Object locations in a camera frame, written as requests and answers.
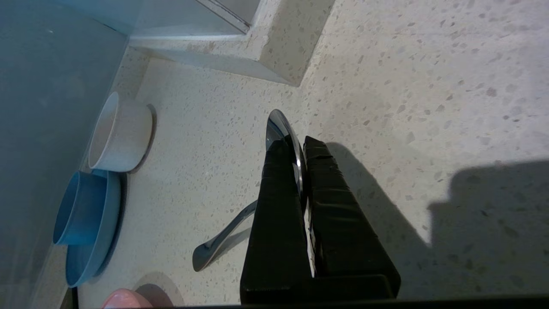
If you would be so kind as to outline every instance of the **blue plate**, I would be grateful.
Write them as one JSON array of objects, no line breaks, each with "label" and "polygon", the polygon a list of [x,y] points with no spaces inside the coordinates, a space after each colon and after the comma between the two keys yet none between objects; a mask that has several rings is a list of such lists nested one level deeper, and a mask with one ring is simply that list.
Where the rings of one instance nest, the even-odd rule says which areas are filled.
[{"label": "blue plate", "polygon": [[97,274],[109,251],[116,230],[120,210],[120,177],[115,172],[96,169],[92,174],[107,179],[107,192],[103,215],[96,240],[91,245],[69,245],[65,266],[65,278],[70,288],[75,288]]}]

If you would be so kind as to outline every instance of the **white ceramic bowl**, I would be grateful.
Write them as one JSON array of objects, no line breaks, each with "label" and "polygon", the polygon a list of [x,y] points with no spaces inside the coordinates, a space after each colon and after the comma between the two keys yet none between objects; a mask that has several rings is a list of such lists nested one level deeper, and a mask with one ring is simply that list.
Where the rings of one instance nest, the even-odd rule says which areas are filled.
[{"label": "white ceramic bowl", "polygon": [[134,101],[119,102],[113,92],[99,115],[89,147],[92,169],[127,172],[134,169],[150,141],[153,117],[150,110]]}]

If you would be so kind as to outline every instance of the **terrazzo floor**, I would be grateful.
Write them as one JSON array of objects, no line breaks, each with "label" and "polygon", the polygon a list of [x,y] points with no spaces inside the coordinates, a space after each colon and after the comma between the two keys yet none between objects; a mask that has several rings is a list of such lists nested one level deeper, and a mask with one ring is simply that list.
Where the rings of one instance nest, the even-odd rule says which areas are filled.
[{"label": "terrazzo floor", "polygon": [[328,143],[402,276],[399,298],[549,292],[549,2],[337,0],[300,87],[152,58],[158,117],[116,249],[82,308],[154,284],[235,304],[251,219],[202,272],[193,249],[255,200],[269,112]]}]

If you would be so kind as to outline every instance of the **blue wall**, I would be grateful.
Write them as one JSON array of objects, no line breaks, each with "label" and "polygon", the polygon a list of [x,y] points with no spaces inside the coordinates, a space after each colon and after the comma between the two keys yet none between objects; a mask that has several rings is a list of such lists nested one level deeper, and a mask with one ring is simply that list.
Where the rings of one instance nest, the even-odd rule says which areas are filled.
[{"label": "blue wall", "polygon": [[46,0],[0,2],[0,308],[26,307],[126,36]]}]

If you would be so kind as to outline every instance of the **blue bowl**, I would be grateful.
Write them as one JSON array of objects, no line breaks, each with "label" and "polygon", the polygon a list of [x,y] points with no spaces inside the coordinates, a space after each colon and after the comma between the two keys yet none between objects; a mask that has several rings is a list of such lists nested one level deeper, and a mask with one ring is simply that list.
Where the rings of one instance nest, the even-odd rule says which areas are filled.
[{"label": "blue bowl", "polygon": [[89,245],[69,245],[65,262],[65,279],[75,288],[99,275],[116,231],[120,212],[121,184],[118,173],[95,169],[92,172],[107,181],[107,192],[101,202],[97,237]]},{"label": "blue bowl", "polygon": [[88,245],[95,242],[107,190],[104,177],[76,171],[59,206],[53,243]]}]

